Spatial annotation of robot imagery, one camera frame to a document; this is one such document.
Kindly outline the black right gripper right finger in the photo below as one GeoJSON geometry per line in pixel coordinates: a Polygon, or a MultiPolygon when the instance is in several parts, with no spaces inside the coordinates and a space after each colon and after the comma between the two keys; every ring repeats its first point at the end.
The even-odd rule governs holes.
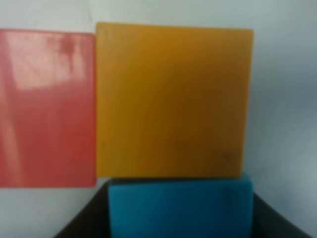
{"type": "Polygon", "coordinates": [[[253,238],[311,238],[290,223],[254,192],[253,238]]]}

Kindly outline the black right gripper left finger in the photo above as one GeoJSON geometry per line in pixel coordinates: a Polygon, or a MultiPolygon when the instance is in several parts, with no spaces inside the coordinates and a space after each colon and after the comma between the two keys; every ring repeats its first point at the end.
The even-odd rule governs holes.
{"type": "Polygon", "coordinates": [[[57,238],[109,238],[108,187],[102,185],[86,207],[62,230],[57,238]]]}

